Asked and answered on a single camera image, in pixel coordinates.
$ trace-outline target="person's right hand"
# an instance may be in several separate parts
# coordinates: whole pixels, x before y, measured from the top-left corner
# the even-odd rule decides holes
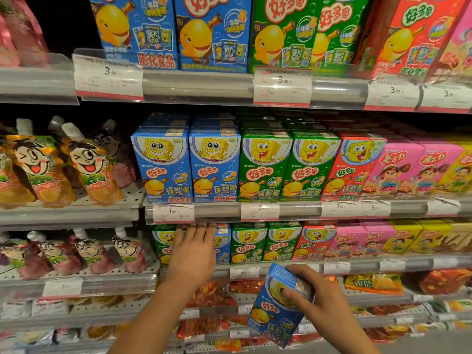
[[[343,354],[378,353],[352,314],[338,284],[323,278],[307,265],[289,265],[286,269],[314,287],[314,304],[291,288],[284,288],[283,294],[301,309],[324,339]]]

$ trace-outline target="price label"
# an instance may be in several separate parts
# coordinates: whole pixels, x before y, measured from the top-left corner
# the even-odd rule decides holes
[[[365,110],[414,111],[420,100],[420,87],[408,79],[383,74],[368,83]]]
[[[329,218],[352,218],[357,217],[359,212],[355,201],[323,201],[322,219]]]
[[[242,202],[241,221],[278,221],[280,206],[277,202]]]
[[[395,322],[398,324],[398,325],[402,325],[402,324],[412,324],[414,322],[414,318],[413,316],[406,316],[406,317],[398,317],[398,318],[395,318]]]
[[[200,318],[200,310],[199,309],[185,309],[180,316],[180,320],[183,319],[196,319]]]
[[[380,270],[382,272],[404,271],[406,262],[402,260],[382,260],[380,261]]]
[[[357,202],[357,211],[362,217],[388,217],[392,210],[390,201],[363,200]]]
[[[433,259],[434,269],[456,268],[459,266],[457,257],[435,257]]]
[[[435,197],[428,201],[426,216],[457,216],[461,203],[457,200]]]
[[[457,316],[453,313],[439,313],[438,319],[441,322],[455,321],[457,319]]]
[[[229,279],[230,280],[250,280],[259,278],[259,267],[248,266],[248,267],[230,267],[229,268]]]
[[[200,334],[198,336],[189,337],[184,339],[184,343],[201,343],[205,341],[205,335]]]
[[[80,97],[144,101],[143,68],[97,57],[72,55],[75,91]]]
[[[195,221],[195,205],[154,204],[152,219],[155,224],[189,224]]]
[[[229,337],[231,339],[238,338],[250,338],[249,329],[233,329],[229,331]]]
[[[323,263],[323,274],[347,274],[351,272],[351,262],[325,262]]]
[[[252,304],[241,304],[237,308],[237,312],[239,315],[247,315],[251,312],[252,306],[253,306]]]
[[[256,67],[254,104],[309,107],[312,73],[309,69]]]
[[[44,284],[42,299],[71,298],[80,296],[82,279],[50,280]]]
[[[466,114],[472,107],[472,89],[462,84],[423,84],[420,111]]]
[[[298,325],[298,333],[316,333],[316,328],[311,323],[302,323]]]
[[[426,303],[434,300],[433,295],[413,295],[413,302],[415,303]]]
[[[320,272],[320,265],[318,263],[307,263],[307,265],[315,272]]]

